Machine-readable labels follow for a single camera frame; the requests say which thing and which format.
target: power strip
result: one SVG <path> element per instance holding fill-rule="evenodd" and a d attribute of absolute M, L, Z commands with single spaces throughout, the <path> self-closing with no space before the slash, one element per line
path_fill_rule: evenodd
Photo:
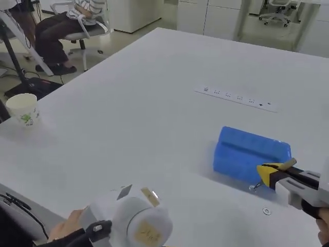
<path fill-rule="evenodd" d="M 266 100 L 257 100 L 255 98 L 248 97 L 242 94 L 235 94 L 226 90 L 215 89 L 214 87 L 208 87 L 204 85 L 198 86 L 195 91 L 198 93 L 214 96 L 220 99 L 230 100 L 239 104 L 248 105 L 250 107 L 255 107 L 265 111 L 278 112 L 277 107 L 272 102 Z"/>

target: office chair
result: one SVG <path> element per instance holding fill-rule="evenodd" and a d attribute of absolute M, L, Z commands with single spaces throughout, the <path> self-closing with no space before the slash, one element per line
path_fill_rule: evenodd
<path fill-rule="evenodd" d="M 261 21 L 262 19 L 266 19 L 264 25 L 268 25 L 272 20 L 279 20 L 283 22 L 284 27 L 287 27 L 291 20 L 285 14 L 291 2 L 291 0 L 269 0 L 268 5 L 276 7 L 277 10 L 275 13 L 261 14 L 259 16 L 259 20 Z"/>
<path fill-rule="evenodd" d="M 74 2 L 72 0 L 70 0 L 70 1 L 63 1 L 63 2 L 55 2 L 55 3 L 51 4 L 50 7 L 55 14 L 59 14 L 56 10 L 57 6 L 73 6 L 73 4 L 74 4 Z M 103 55 L 103 51 L 101 51 L 95 47 L 86 48 L 85 43 L 84 43 L 84 39 L 90 39 L 91 37 L 94 37 L 94 36 L 103 36 L 103 35 L 110 33 L 111 29 L 109 27 L 109 21 L 108 21 L 107 15 L 106 15 L 106 11 L 107 11 L 107 5 L 106 5 L 106 1 L 105 1 L 104 7 L 103 7 L 101 13 L 96 15 L 96 25 L 94 26 L 93 29 L 91 29 L 89 31 L 86 30 L 86 28 L 82 22 L 82 20 L 85 18 L 85 16 L 80 15 L 78 17 L 78 21 L 79 21 L 80 26 L 82 27 L 83 32 L 72 33 L 72 34 L 67 35 L 64 38 L 64 40 L 69 40 L 72 43 L 76 43 L 77 40 L 79 40 L 80 48 L 71 49 L 70 52 L 68 53 L 68 55 L 69 56 L 72 56 L 75 54 L 82 55 L 84 71 L 88 70 L 87 55 L 97 56 L 101 59 L 107 58 L 107 56 Z"/>

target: white paper cup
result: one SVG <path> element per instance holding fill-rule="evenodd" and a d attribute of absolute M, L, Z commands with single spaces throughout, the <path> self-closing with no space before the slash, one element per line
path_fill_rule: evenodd
<path fill-rule="evenodd" d="M 17 94 L 8 99 L 6 106 L 25 128 L 33 127 L 40 119 L 37 98 L 34 94 Z"/>

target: shoe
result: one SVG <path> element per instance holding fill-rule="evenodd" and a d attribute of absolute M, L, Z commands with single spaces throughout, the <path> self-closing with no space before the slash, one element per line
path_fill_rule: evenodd
<path fill-rule="evenodd" d="M 35 66 L 35 71 L 36 71 L 36 72 L 44 72 L 43 68 L 41 68 L 40 65 L 36 65 L 36 66 Z"/>
<path fill-rule="evenodd" d="M 75 68 L 74 66 L 68 68 L 65 67 L 63 64 L 57 65 L 56 67 L 51 68 L 51 70 L 56 76 L 63 76 L 77 72 L 77 68 Z"/>
<path fill-rule="evenodd" d="M 56 76 L 62 76 L 62 75 L 67 75 L 67 74 L 73 74 L 77 72 L 77 68 L 72 66 L 71 68 L 65 67 L 63 64 L 61 65 L 54 65 L 54 66 L 48 66 L 50 70 L 53 72 L 54 75 Z M 41 68 L 40 65 L 35 66 L 35 70 L 37 72 L 44 72 L 44 70 Z"/>

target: label sticker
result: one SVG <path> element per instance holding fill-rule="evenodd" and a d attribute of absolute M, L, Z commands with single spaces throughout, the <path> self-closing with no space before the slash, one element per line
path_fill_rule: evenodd
<path fill-rule="evenodd" d="M 148 247 L 158 247 L 162 236 L 155 227 L 144 220 L 138 226 L 135 239 Z"/>
<path fill-rule="evenodd" d="M 149 202 L 156 207 L 157 205 L 159 205 L 159 201 L 158 199 L 155 197 L 155 195 L 153 195 L 152 192 L 150 192 L 150 190 L 148 188 L 143 188 L 141 189 L 141 191 L 143 192 L 143 194 L 147 197 L 147 199 L 149 200 Z"/>

